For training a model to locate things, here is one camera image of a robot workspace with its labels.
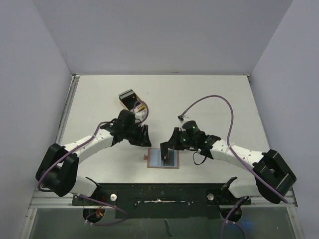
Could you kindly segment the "tan leather card holder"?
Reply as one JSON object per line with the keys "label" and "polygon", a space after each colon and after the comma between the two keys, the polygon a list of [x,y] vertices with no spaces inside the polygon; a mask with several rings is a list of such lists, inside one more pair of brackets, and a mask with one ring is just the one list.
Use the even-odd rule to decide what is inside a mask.
{"label": "tan leather card holder", "polygon": [[144,155],[144,160],[147,162],[147,168],[159,168],[159,169],[179,169],[179,151],[175,150],[175,168],[168,168],[163,166],[163,160],[161,160],[159,148],[149,148],[148,153]]}

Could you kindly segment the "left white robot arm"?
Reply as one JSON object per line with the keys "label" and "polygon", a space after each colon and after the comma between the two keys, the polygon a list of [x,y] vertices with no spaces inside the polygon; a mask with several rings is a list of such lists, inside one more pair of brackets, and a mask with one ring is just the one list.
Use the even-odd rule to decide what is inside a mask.
{"label": "left white robot arm", "polygon": [[92,179],[78,175],[78,166],[97,152],[123,140],[140,147],[151,147],[148,112],[121,110],[118,117],[100,122],[95,131],[72,143],[49,146],[35,175],[41,192],[53,192],[59,197],[68,193],[82,195],[91,205],[100,202],[102,193]]}

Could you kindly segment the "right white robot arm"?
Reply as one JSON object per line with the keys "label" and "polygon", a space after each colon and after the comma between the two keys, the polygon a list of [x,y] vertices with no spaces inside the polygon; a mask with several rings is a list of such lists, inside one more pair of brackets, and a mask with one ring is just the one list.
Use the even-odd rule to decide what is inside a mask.
{"label": "right white robot arm", "polygon": [[286,203],[285,196],[297,180],[277,151],[253,151],[230,144],[201,131],[193,120],[175,127],[170,139],[160,144],[162,160],[168,160],[170,149],[194,151],[204,158],[224,161],[250,172],[254,176],[252,180],[236,178],[223,189],[222,198],[229,204],[244,196],[262,196],[274,204]]}

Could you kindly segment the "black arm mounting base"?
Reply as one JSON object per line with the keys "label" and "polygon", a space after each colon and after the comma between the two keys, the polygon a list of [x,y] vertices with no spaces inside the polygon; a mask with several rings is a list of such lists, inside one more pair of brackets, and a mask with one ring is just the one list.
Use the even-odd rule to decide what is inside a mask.
{"label": "black arm mounting base", "polygon": [[92,198],[122,209],[116,219],[218,219],[239,201],[223,183],[102,183]]}

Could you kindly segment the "yellow card tray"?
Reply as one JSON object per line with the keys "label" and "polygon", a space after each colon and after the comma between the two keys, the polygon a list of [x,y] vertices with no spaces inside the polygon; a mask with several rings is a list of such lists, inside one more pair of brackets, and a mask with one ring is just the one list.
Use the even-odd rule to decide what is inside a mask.
{"label": "yellow card tray", "polygon": [[124,106],[124,108],[131,112],[147,112],[146,106],[142,103],[142,100],[132,89],[120,93],[119,100]]}

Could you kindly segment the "stack of grey cards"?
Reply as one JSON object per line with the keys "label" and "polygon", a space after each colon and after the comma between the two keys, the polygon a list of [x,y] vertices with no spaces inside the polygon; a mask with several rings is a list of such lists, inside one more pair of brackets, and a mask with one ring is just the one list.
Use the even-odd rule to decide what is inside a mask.
{"label": "stack of grey cards", "polygon": [[137,101],[137,95],[132,89],[129,89],[119,94],[119,100],[124,105],[132,105]]}

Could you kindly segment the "aluminium frame rail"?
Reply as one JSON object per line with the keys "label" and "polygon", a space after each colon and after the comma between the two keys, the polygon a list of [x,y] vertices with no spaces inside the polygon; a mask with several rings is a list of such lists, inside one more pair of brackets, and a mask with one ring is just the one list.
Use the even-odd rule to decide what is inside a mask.
{"label": "aluminium frame rail", "polygon": [[60,144],[64,135],[64,131],[65,131],[65,126],[67,124],[68,121],[68,117],[69,117],[69,113],[72,107],[72,103],[73,103],[73,99],[76,93],[76,89],[78,86],[78,82],[80,79],[80,75],[79,74],[73,74],[72,75],[72,80],[71,80],[71,84],[68,90],[68,94],[67,94],[67,98],[66,98],[66,102],[64,105],[64,109],[62,112],[62,116],[61,116],[61,120],[59,123],[59,127],[58,127],[58,132],[55,138],[55,143]]}

